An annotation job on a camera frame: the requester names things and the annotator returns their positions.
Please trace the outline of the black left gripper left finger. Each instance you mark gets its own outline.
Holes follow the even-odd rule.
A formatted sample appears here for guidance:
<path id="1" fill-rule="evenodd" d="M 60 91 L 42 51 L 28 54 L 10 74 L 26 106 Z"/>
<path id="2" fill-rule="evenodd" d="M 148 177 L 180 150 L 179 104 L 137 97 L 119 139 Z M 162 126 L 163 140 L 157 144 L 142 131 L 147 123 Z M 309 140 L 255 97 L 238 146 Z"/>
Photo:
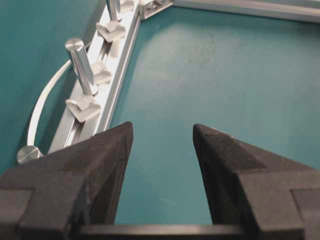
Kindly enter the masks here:
<path id="1" fill-rule="evenodd" d="M 67 240 L 71 229 L 115 222 L 133 144 L 129 121 L 6 170 L 0 177 L 3 240 Z"/>

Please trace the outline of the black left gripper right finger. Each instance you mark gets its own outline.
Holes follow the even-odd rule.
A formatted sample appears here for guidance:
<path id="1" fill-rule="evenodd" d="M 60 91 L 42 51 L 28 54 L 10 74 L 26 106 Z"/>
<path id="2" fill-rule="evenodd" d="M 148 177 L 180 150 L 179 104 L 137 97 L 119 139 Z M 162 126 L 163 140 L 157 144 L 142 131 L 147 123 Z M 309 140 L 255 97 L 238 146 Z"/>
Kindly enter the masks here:
<path id="1" fill-rule="evenodd" d="M 256 240 L 319 239 L 319 170 L 202 124 L 192 137 L 214 223 Z"/>

